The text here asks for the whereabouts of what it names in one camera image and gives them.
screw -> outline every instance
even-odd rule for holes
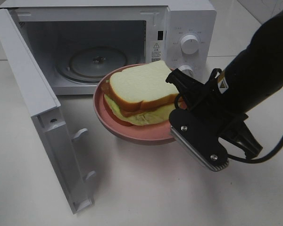
[[[185,131],[187,131],[188,130],[188,127],[187,126],[181,126],[181,131],[183,131],[183,132],[185,132]]]
[[[215,154],[211,155],[211,160],[212,161],[217,161],[217,159],[218,159],[217,155],[215,155]]]

white table surface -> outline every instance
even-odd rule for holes
[[[235,0],[212,3],[207,75],[227,66],[260,26]],[[81,164],[98,172],[95,204],[73,215],[5,59],[0,46],[0,226],[283,226],[283,149],[266,163],[230,161],[210,172],[176,142],[141,146],[113,136],[91,96],[60,98],[70,132],[89,129],[76,148]],[[248,115],[264,155],[283,133],[283,88]]]

black cable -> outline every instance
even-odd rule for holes
[[[231,154],[228,154],[228,157],[230,159],[240,161],[240,162],[244,162],[244,163],[250,163],[250,164],[262,163],[262,162],[267,161],[267,160],[271,159],[272,157],[274,157],[280,151],[280,149],[282,147],[283,147],[283,136],[281,137],[278,144],[274,147],[274,149],[262,158],[259,158],[259,159],[243,159],[243,158],[239,158],[237,156],[233,156]]]
[[[175,108],[176,108],[176,109],[180,108],[179,105],[178,105],[178,101],[179,101],[179,98],[180,98],[180,97],[181,97],[181,94],[180,94],[180,93],[175,97],[174,105],[175,105]]]
[[[212,79],[216,78],[217,73],[221,73],[222,70],[220,68],[214,68],[211,72],[211,75],[209,76],[208,81],[211,81]]]

bread crust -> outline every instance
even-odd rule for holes
[[[129,112],[135,112],[138,110],[146,111],[146,110],[157,108],[163,105],[171,104],[175,101],[175,98],[177,96],[177,94],[170,94],[168,96],[165,96],[163,98],[153,100],[153,101],[140,101],[140,102],[135,102],[135,103],[127,102],[115,93],[110,83],[109,83],[109,93],[111,95],[111,98],[116,102],[116,104],[121,109],[125,111],[129,111]]]

robotic arm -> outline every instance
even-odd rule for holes
[[[169,116],[171,132],[203,165],[219,171],[228,166],[228,158],[245,163],[270,159],[283,146],[283,137],[268,155],[253,160],[262,146],[243,121],[248,110],[283,86],[283,11],[264,23],[223,71],[214,69],[205,84],[178,69],[166,82],[179,91]],[[178,107],[180,97],[186,109]],[[228,154],[219,137],[242,149],[246,158]]]

